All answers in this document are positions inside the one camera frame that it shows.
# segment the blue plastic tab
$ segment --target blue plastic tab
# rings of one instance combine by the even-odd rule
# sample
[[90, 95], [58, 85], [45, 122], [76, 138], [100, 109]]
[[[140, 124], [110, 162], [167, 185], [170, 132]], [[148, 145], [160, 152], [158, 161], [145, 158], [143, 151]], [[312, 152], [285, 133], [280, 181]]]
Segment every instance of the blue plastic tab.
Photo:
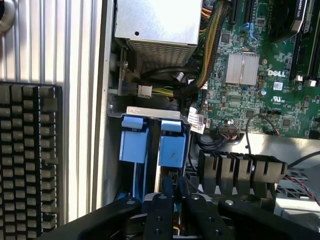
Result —
[[141, 117], [125, 116], [121, 125], [123, 128], [142, 129], [144, 119]]
[[143, 164], [146, 159], [149, 128], [145, 132], [123, 131], [121, 135], [121, 161]]
[[161, 130], [181, 133], [181, 122], [180, 121], [162, 120], [161, 121]]
[[183, 136], [161, 136], [159, 165], [182, 168], [186, 147], [186, 134]]

